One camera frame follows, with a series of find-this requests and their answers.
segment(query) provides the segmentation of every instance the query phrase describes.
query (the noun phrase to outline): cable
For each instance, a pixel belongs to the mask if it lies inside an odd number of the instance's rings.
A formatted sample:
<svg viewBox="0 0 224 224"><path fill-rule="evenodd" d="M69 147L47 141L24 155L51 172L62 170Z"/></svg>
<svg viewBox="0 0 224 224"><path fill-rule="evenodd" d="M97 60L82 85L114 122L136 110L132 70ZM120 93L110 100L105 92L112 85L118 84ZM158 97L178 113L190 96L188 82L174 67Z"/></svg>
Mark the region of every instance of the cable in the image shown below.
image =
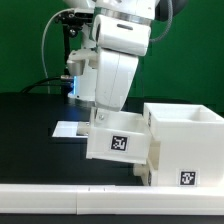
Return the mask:
<svg viewBox="0 0 224 224"><path fill-rule="evenodd" d="M150 42L152 43L156 43L158 41L161 41L169 32L170 28L171 28L171 25L172 25L172 22L173 22L173 3L172 3L172 0L167 0L167 3L168 3L168 21L167 21L167 25L166 25L166 28L164 30L164 32L159 36L159 37L156 37L154 39L150 39Z"/></svg>
<svg viewBox="0 0 224 224"><path fill-rule="evenodd" d="M61 80L61 78L56 76L56 77L52 77L52 78L42 79L42 80L34 83L33 85L30 85L30 86L27 86L27 87L23 88L20 92L21 93L27 93L33 88L33 86L37 86L37 85L40 85L40 84L45 83L45 82L48 82L47 86L49 86L50 85L49 81L54 81L54 80Z"/></svg>
<svg viewBox="0 0 224 224"><path fill-rule="evenodd" d="M21 93L29 93L30 90L32 90L33 88L35 87L38 87L38 86L68 86L68 83L64 83L64 84L34 84L34 85L30 85L30 86L27 86L25 89L23 89L23 92L21 91Z"/></svg>
<svg viewBox="0 0 224 224"><path fill-rule="evenodd" d="M47 23L47 25L44 29L44 33L43 33L43 36L42 36L42 43L41 43L41 58L42 58L42 65L43 65L44 74L45 74L46 79L48 78L48 73L47 73L45 57L44 57L44 46L45 46L45 39L46 39L47 31L48 31L52 21L54 20L54 18L56 16L60 15L63 12L69 12L69 11L74 11L74 10L75 10L74 8L70 8L70 9L65 9L65 10L57 12L55 15L53 15L51 17L51 19L48 21L48 23Z"/></svg>

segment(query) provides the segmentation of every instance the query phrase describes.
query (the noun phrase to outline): green background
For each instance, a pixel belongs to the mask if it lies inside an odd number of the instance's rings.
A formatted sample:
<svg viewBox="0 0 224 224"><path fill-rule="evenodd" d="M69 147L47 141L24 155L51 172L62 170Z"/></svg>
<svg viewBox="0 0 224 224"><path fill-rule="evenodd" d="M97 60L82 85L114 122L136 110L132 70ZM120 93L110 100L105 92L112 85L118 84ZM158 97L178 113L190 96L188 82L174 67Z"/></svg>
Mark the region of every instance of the green background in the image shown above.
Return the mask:
<svg viewBox="0 0 224 224"><path fill-rule="evenodd" d="M50 17L66 5L62 0L1 0L0 5L0 92L18 92L44 78L42 33ZM224 112L223 10L223 0L189 0L168 36L140 59L130 96L188 100ZM152 36L164 27L154 22ZM50 27L45 52L49 76L62 75L60 24Z"/></svg>

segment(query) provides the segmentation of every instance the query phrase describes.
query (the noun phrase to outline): white paper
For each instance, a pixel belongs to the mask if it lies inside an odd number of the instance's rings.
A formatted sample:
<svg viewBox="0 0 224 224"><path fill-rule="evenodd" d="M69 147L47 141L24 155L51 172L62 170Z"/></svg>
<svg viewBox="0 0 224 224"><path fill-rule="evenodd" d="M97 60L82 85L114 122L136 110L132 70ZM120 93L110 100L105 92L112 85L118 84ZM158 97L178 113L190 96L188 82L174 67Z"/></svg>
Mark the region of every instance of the white paper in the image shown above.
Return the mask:
<svg viewBox="0 0 224 224"><path fill-rule="evenodd" d="M59 138L87 138L87 136L77 135L78 122L58 121L53 137Z"/></svg>

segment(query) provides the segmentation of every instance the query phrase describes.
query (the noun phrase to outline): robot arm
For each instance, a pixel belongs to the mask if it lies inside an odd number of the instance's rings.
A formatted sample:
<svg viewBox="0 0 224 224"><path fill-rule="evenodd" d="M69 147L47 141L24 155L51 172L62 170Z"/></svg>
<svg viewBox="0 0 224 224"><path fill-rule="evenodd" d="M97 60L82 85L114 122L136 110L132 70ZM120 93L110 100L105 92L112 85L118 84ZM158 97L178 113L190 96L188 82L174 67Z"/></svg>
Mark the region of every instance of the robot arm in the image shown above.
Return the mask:
<svg viewBox="0 0 224 224"><path fill-rule="evenodd" d="M74 8L93 9L93 23L89 31L89 42L97 49L96 81L89 78L85 85L80 81L78 91L92 89L97 108L108 111L120 111L127 98L137 65L138 56L145 56L150 40L151 22L168 18L169 0L64 0ZM187 0L174 1L174 14L177 14ZM89 60L86 50L71 55L68 61L70 73L87 74L84 71L84 59Z"/></svg>
<svg viewBox="0 0 224 224"><path fill-rule="evenodd" d="M138 56L145 56L159 0L98 0L92 38L98 46L96 107L120 111L127 98Z"/></svg>
<svg viewBox="0 0 224 224"><path fill-rule="evenodd" d="M174 0L94 2L89 38L94 43L92 47L98 58L97 63L94 63L97 68L96 84L94 83L96 109L92 109L90 127L86 128L89 134L87 158L146 163L151 139L147 122L140 114L119 111L127 98L138 57L145 56L147 52L150 25L162 1ZM78 6L77 1L74 3L71 6ZM93 2L87 0L84 7L92 7L90 3ZM86 49L82 49L74 53L77 58L75 60L86 57L93 61L94 54L85 52Z"/></svg>

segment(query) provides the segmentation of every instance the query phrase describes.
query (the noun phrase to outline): black tabletop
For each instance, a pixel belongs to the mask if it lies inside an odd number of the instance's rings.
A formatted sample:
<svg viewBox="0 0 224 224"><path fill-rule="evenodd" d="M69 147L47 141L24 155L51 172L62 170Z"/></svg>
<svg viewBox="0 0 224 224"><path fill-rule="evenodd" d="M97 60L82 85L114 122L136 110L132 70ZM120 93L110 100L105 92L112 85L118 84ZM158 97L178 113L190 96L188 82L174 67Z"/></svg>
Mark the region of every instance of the black tabletop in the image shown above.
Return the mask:
<svg viewBox="0 0 224 224"><path fill-rule="evenodd" d="M142 112L142 99L125 110ZM52 138L57 121L88 121L90 110L65 103L60 95L0 94L0 184L142 185L132 165L87 160L86 139ZM224 223L220 216L0 215L13 223Z"/></svg>

